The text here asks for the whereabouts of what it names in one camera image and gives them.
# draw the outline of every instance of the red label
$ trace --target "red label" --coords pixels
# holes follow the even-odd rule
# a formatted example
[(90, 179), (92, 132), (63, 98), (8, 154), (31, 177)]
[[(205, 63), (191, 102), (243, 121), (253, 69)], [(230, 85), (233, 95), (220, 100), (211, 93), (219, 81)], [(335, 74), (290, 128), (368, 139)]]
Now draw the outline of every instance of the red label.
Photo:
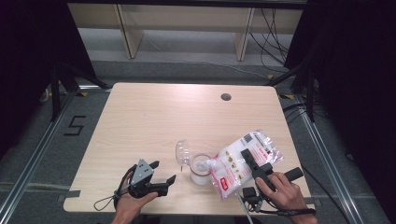
[(228, 189), (228, 184), (227, 184), (227, 180), (225, 180), (225, 178), (223, 177), (221, 180), (221, 186), (223, 187), (224, 190)]

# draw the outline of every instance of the plastic bag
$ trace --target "plastic bag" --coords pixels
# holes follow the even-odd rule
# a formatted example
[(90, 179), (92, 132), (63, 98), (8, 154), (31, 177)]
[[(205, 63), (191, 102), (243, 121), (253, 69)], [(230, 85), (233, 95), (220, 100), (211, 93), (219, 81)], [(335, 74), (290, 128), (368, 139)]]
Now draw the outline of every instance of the plastic bag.
[(267, 162), (274, 164), (283, 159), (273, 141), (262, 131), (248, 133), (236, 140), (207, 162), (213, 185), (221, 199), (235, 193), (252, 178), (250, 168), (241, 154), (247, 148), (259, 166)]

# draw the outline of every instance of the light wood desk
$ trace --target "light wood desk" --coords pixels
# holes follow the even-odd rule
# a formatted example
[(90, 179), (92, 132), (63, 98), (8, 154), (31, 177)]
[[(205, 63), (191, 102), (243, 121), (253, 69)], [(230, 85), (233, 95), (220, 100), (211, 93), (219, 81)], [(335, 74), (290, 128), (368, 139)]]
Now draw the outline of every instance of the light wood desk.
[[(223, 93), (232, 96), (221, 99)], [(284, 160), (275, 171), (300, 166), (276, 91), (272, 87), (118, 83), (109, 95), (67, 198), (69, 212), (95, 211), (93, 204), (113, 194), (125, 172), (140, 158), (160, 161), (151, 183), (177, 175), (166, 197), (148, 203), (143, 214), (244, 215), (236, 197), (224, 201), (212, 185), (197, 186), (190, 169), (180, 171), (175, 147), (187, 139), (192, 153), (215, 156), (251, 131), (263, 129)], [(310, 197), (305, 178), (295, 181)], [(247, 186), (254, 186), (250, 181)], [(268, 204), (263, 209), (273, 210)], [(105, 212), (114, 212), (111, 203)]]

